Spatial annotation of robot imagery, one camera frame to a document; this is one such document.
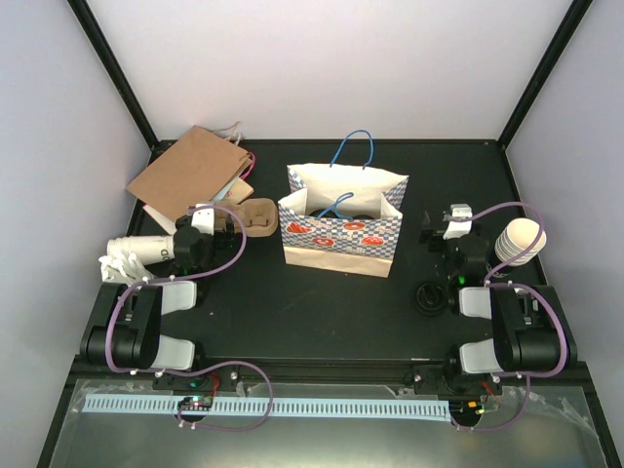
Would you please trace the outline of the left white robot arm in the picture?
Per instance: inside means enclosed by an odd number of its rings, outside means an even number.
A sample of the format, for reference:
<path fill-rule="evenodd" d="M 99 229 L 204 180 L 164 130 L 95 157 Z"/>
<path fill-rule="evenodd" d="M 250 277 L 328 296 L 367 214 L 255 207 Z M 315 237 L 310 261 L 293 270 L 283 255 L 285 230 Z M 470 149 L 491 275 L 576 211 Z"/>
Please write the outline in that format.
<path fill-rule="evenodd" d="M 236 224 L 228 215 L 215 233 L 203 233 L 188 220 L 173 236 L 172 274 L 195 275 L 211 269 L 215 251 L 231 248 Z M 188 389 L 202 387 L 209 378 L 208 363 L 198 358 L 201 346 L 188 339 L 161 332 L 162 317 L 200 305 L 210 290 L 211 279 L 141 286 L 132 291 L 112 321 L 125 284 L 105 283 L 97 294 L 88 325 L 80 342 L 80 357 L 90 365 L 107 364 L 109 349 L 113 364 L 132 370 L 175 370 L 176 379 Z"/>

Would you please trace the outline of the blue checkered paper bag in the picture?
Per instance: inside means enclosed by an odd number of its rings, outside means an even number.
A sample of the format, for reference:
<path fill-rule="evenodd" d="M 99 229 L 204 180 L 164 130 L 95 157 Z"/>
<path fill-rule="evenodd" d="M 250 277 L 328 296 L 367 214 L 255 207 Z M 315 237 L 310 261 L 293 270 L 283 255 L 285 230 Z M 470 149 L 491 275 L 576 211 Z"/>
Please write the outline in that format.
<path fill-rule="evenodd" d="M 364 129 L 369 156 L 360 166 L 340 165 L 343 140 L 327 164 L 287 166 L 291 193 L 277 202 L 285 261 L 347 274 L 389 276 L 401 233 L 401 206 L 409 184 L 398 175 L 372 165 L 374 142 Z M 317 210 L 333 209 L 339 218 L 316 218 Z M 377 219 L 356 220 L 370 213 Z"/>

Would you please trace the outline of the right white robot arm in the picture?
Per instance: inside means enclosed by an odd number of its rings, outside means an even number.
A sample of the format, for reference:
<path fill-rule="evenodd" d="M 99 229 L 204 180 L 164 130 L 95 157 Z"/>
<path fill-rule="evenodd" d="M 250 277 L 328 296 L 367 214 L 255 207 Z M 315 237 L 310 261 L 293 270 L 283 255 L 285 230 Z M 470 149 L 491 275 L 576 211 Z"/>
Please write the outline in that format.
<path fill-rule="evenodd" d="M 418 284 L 411 295 L 417 311 L 435 317 L 445 309 L 491 327 L 488 337 L 454 345 L 443 369 L 446 387 L 467 392 L 479 376 L 548 378 L 575 364 L 577 347 L 555 289 L 523 286 L 510 279 L 546 246 L 540 215 L 512 219 L 494 241 L 480 215 L 455 204 L 439 222 L 426 215 L 420 243 L 442 257 L 444 280 Z"/>

